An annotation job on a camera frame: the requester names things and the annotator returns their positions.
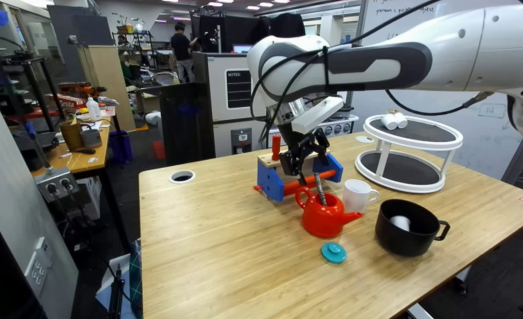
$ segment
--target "red teapot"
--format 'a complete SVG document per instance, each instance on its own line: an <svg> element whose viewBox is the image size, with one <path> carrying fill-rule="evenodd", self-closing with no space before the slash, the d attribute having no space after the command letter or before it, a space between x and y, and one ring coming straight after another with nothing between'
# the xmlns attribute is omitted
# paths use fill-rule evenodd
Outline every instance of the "red teapot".
<svg viewBox="0 0 523 319"><path fill-rule="evenodd" d="M306 202L301 201L301 193L307 194ZM345 214L342 201L333 194L325 193L324 198L327 206L321 205L318 194L307 187L295 192L295 200L303 208L303 227L311 235L320 238L336 237L342 232L342 226L363 216L358 212Z"/></svg>

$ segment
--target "black pot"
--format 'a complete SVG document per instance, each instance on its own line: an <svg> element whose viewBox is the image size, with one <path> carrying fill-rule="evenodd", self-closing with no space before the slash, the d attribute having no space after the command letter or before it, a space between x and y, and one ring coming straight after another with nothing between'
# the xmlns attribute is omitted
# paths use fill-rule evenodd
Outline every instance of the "black pot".
<svg viewBox="0 0 523 319"><path fill-rule="evenodd" d="M390 222L390 218L398 215L405 216L411 222L409 232ZM441 225L445 228L442 234L437 236ZM375 235L379 244L389 252L408 257L423 255L433 240L444 240L449 229L448 222L438 220L426 208L403 199L382 202L375 223Z"/></svg>

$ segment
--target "wall outlet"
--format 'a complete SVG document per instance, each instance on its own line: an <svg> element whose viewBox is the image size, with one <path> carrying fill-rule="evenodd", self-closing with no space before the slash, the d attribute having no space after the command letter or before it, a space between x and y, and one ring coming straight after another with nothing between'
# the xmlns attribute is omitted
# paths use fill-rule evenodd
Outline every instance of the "wall outlet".
<svg viewBox="0 0 523 319"><path fill-rule="evenodd" d="M37 258L43 259L43 263L47 265L47 268L53 265L53 250L47 243L46 238L39 238L37 246L35 247L35 252L37 252Z"/></svg>
<svg viewBox="0 0 523 319"><path fill-rule="evenodd" d="M29 265L25 270L25 278L35 293L35 296L40 297L45 279L47 278L47 264L43 258L37 256L37 252L33 252L33 256L29 261Z"/></svg>
<svg viewBox="0 0 523 319"><path fill-rule="evenodd" d="M73 174L68 167L55 170L51 175L45 173L43 175L35 176L35 183L37 183L39 191L47 202L55 200L53 194L49 192L49 185L54 185L57 188L56 195L58 198L69 196L69 192L67 192L65 187L62 185L62 182L65 180L69 182L69 190L71 192L78 191L77 181L74 179Z"/></svg>

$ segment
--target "teapot spout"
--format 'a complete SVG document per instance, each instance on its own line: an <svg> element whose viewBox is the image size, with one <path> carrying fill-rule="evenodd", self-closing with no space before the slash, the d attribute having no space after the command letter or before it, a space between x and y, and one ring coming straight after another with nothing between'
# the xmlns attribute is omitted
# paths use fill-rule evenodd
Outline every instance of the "teapot spout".
<svg viewBox="0 0 523 319"><path fill-rule="evenodd" d="M349 222L352 222L354 220L357 220L358 218L361 218L362 216L363 216L363 214L361 214L359 212L348 213L348 214L339 214L339 220L340 220L341 224L346 225Z"/></svg>

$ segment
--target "writing on whiteboard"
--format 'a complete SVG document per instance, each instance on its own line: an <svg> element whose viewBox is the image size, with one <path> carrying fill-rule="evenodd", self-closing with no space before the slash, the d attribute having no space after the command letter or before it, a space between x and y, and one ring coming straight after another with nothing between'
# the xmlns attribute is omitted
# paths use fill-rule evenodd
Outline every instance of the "writing on whiteboard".
<svg viewBox="0 0 523 319"><path fill-rule="evenodd" d="M409 10L411 10L411 7L405 7L405 8L381 8L381 9L376 9L375 11L375 14L378 15L378 14L381 14L381 13L385 13L385 14L389 14L389 13L393 13L393 14L400 14L400 13L404 13L404 12L408 12ZM426 12L435 12L435 9L431 6L426 6L426 7L423 7L421 8L418 12L421 12L421 13L426 13Z"/></svg>

